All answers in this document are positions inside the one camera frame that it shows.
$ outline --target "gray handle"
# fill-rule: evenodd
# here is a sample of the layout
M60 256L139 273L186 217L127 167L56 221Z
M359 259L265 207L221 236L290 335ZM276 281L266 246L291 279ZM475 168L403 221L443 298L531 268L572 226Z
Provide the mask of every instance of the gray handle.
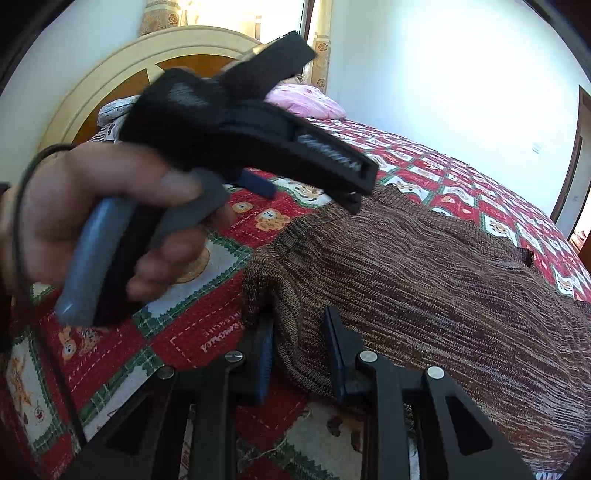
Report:
M149 249L160 246L173 232L200 224L226 203L229 193L219 175L203 168L196 168L191 174L201 182L202 195L164 213L148 244ZM135 200L123 197L104 199L95 207L84 225L64 289L56 303L60 323L81 327L94 325L103 281L136 207Z

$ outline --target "patterned bedspread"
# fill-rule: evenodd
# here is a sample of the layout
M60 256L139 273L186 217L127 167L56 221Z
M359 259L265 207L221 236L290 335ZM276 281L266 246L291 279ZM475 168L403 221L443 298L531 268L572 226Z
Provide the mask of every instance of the patterned bedspread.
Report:
M348 120L313 122L375 160L380 183L533 250L535 265L560 294L591 299L591 277L571 246L545 214L515 193L459 160L397 135ZM160 366L199 367L231 349L243 328L241 271L252 251L272 241L292 218L330 201L317 189L263 175L277 185L277 198L232 189L238 220L211 235L195 278L172 286L116 329L60 327L51 312L57 293L35 287L37 319L88 438ZM21 329L13 344L0 413L19 432L23 450L29 451L29 444L47 476L56 478L77 451L64 402L30 329ZM279 375L272 377L264 407L239 409L237 428L242 480L359 478L362 422L309 399ZM416 455L411 463L416 473Z

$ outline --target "brown knitted blanket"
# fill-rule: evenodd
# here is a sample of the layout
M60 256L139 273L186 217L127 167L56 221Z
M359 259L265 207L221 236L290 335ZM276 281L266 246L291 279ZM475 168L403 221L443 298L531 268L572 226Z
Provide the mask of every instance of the brown knitted blanket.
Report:
M333 304L397 365L443 366L534 471L560 472L591 434L590 310L531 255L378 187L358 215L329 204L257 250L243 320L271 307L280 367L329 396L321 321Z

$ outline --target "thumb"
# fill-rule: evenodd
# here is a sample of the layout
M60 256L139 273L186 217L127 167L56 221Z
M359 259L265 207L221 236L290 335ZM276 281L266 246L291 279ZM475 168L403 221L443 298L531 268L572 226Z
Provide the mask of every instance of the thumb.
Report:
M129 196L148 205L175 206L202 192L197 179L141 145L87 142L64 160L81 186L99 197Z

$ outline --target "wooden headboard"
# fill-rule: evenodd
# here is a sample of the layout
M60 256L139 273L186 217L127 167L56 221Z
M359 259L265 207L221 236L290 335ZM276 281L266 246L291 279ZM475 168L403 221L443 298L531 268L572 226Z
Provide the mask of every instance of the wooden headboard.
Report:
M49 123L39 145L82 143L94 135L103 105L137 95L164 70L189 67L204 77L261 45L218 27L178 27L141 37L98 64L72 89Z

